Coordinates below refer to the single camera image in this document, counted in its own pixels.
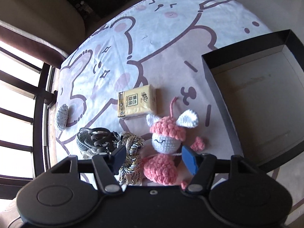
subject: open cardboard box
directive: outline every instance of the open cardboard box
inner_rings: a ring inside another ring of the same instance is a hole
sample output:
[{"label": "open cardboard box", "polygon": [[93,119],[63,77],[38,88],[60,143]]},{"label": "open cardboard box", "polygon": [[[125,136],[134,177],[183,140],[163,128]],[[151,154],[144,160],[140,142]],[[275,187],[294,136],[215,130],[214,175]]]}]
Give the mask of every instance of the open cardboard box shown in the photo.
[{"label": "open cardboard box", "polygon": [[202,59],[234,152],[241,143],[247,159],[271,171],[304,151],[304,46],[291,30]]}]

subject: pink crochet hand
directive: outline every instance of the pink crochet hand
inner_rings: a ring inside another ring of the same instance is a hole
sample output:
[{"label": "pink crochet hand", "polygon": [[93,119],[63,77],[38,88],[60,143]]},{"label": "pink crochet hand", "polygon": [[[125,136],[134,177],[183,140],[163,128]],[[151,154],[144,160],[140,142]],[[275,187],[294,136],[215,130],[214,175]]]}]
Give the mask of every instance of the pink crochet hand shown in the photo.
[{"label": "pink crochet hand", "polygon": [[195,142],[190,146],[192,150],[199,152],[204,150],[205,148],[205,143],[200,137],[195,138]]},{"label": "pink crochet hand", "polygon": [[167,154],[158,154],[145,163],[143,173],[149,180],[162,185],[174,185],[177,169]]}]

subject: pink and white crochet doll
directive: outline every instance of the pink and white crochet doll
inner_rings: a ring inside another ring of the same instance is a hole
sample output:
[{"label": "pink and white crochet doll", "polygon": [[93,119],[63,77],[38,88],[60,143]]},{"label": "pink and white crochet doll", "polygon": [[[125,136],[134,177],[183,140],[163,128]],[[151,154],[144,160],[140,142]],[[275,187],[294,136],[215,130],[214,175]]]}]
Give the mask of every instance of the pink and white crochet doll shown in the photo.
[{"label": "pink and white crochet doll", "polygon": [[[186,110],[178,119],[173,117],[170,104],[170,116],[160,118],[148,114],[146,119],[152,134],[152,146],[159,153],[149,159],[143,167],[144,175],[151,181],[162,185],[174,185],[177,179],[177,168],[173,156],[186,139],[185,128],[195,128],[199,124],[199,117],[193,110]],[[205,147],[203,141],[197,137],[191,148],[201,151]]]}]

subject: braided rope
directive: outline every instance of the braided rope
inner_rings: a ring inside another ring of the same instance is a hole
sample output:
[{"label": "braided rope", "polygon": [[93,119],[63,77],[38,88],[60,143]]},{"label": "braided rope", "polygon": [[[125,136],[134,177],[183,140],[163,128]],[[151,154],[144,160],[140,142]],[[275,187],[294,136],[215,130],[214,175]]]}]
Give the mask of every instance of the braided rope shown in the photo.
[{"label": "braided rope", "polygon": [[120,185],[136,185],[141,182],[140,149],[145,146],[145,141],[131,132],[124,132],[117,147],[125,146],[127,156],[124,164],[119,169],[118,182]]}]

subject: doll's white ear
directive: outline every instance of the doll's white ear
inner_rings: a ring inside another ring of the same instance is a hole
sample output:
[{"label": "doll's white ear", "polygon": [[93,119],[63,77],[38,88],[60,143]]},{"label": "doll's white ear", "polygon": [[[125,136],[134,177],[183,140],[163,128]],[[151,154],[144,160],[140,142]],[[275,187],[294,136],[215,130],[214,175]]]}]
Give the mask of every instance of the doll's white ear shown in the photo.
[{"label": "doll's white ear", "polygon": [[155,122],[159,121],[161,118],[159,116],[156,116],[154,114],[148,114],[147,115],[147,123],[149,127],[151,127]]},{"label": "doll's white ear", "polygon": [[198,124],[199,116],[193,110],[186,110],[176,121],[176,125],[185,128],[195,128]]}]

